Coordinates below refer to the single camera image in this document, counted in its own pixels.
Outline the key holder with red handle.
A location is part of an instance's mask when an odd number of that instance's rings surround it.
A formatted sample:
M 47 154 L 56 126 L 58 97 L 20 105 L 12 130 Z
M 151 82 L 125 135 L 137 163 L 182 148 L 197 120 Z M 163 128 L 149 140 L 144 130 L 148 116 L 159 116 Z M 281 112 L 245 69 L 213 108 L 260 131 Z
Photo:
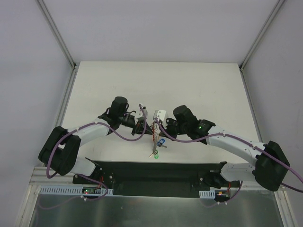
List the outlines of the key holder with red handle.
M 150 157 L 152 157 L 154 154 L 159 154 L 157 150 L 157 142 L 158 138 L 160 137 L 158 133 L 158 125 L 155 122 L 153 122 L 151 125 L 153 126 L 154 134 L 152 135 L 152 154 Z

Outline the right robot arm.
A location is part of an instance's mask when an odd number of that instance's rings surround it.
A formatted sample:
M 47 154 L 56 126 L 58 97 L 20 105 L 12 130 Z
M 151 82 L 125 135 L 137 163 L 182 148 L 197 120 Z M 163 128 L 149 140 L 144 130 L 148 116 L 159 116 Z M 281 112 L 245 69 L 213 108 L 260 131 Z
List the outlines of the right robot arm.
M 213 181 L 217 186 L 231 181 L 254 181 L 276 192 L 282 185 L 290 163 L 278 143 L 264 144 L 237 136 L 211 121 L 197 119 L 186 105 L 176 107 L 173 115 L 174 118 L 169 118 L 164 110 L 154 113 L 153 119 L 165 137 L 177 141 L 178 135 L 187 135 L 189 143 L 218 147 L 245 160 L 239 164 L 226 163 L 214 173 Z

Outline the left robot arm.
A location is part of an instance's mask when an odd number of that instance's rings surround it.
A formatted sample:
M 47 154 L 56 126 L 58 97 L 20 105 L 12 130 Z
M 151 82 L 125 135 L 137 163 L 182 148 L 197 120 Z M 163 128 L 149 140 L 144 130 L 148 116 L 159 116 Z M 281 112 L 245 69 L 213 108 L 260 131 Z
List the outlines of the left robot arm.
M 81 146 L 112 133 L 125 141 L 138 141 L 144 134 L 152 134 L 152 129 L 147 123 L 146 108 L 140 105 L 138 112 L 129 112 L 128 107 L 128 100 L 117 96 L 111 106 L 92 122 L 70 129 L 55 127 L 38 155 L 38 159 L 46 165 L 47 178 L 73 173 L 83 175 L 90 184 L 97 183 L 100 179 L 100 172 L 96 170 L 97 165 L 90 159 L 79 157 Z M 120 125 L 130 128 L 131 134 L 137 134 L 138 137 L 136 139 L 123 137 L 117 132 Z

